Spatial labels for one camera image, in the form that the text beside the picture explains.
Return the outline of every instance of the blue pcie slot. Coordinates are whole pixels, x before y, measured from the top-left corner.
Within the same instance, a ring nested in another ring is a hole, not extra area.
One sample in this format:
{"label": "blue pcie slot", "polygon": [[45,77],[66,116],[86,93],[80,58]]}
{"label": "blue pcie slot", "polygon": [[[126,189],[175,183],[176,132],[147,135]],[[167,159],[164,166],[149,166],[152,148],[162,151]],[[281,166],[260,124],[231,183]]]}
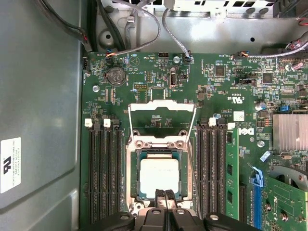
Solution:
{"label": "blue pcie slot", "polygon": [[262,229],[262,208],[261,208],[261,187],[254,185],[253,186],[253,223],[254,227],[257,229]]}

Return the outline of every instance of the silver heatsink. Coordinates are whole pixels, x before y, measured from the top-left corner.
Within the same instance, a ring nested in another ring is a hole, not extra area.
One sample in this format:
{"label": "silver heatsink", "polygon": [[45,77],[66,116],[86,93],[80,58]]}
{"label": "silver heatsink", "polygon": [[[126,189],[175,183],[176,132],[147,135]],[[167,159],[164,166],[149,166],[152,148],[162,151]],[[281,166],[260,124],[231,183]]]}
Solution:
{"label": "silver heatsink", "polygon": [[279,151],[308,150],[308,115],[273,115],[273,141]]}

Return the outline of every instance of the red cable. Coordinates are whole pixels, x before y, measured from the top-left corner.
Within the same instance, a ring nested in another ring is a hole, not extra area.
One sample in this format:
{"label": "red cable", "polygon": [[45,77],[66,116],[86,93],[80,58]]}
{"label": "red cable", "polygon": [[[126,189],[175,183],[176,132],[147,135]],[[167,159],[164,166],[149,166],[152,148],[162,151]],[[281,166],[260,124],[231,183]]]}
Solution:
{"label": "red cable", "polygon": [[302,19],[300,19],[299,21],[298,21],[298,24],[300,25],[300,26],[308,26],[308,23],[302,23],[304,20],[308,20],[307,18],[302,18]]}

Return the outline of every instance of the side panel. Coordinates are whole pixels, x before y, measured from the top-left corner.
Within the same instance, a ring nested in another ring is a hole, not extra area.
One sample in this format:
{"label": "side panel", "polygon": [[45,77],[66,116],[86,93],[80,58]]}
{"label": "side panel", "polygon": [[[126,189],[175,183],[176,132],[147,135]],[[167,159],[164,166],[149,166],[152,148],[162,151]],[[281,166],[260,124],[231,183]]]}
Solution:
{"label": "side panel", "polygon": [[[79,24],[80,0],[49,3]],[[32,0],[0,1],[0,21],[0,141],[21,137],[21,184],[0,194],[0,230],[75,230],[80,45]]]}

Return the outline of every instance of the sticker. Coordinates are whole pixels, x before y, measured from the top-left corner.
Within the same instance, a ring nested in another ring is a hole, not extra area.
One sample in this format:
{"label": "sticker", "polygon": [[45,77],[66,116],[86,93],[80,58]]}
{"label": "sticker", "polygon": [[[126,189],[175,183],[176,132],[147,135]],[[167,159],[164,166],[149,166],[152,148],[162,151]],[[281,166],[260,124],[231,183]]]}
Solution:
{"label": "sticker", "polygon": [[251,135],[253,136],[255,134],[254,128],[239,128],[239,135]]}
{"label": "sticker", "polygon": [[269,151],[266,151],[264,152],[264,154],[260,157],[260,160],[262,162],[266,161],[266,159],[270,156],[270,152]]}
{"label": "sticker", "polygon": [[233,112],[233,120],[234,121],[245,121],[245,112]]}
{"label": "sticker", "polygon": [[21,183],[21,138],[1,141],[0,193]]}

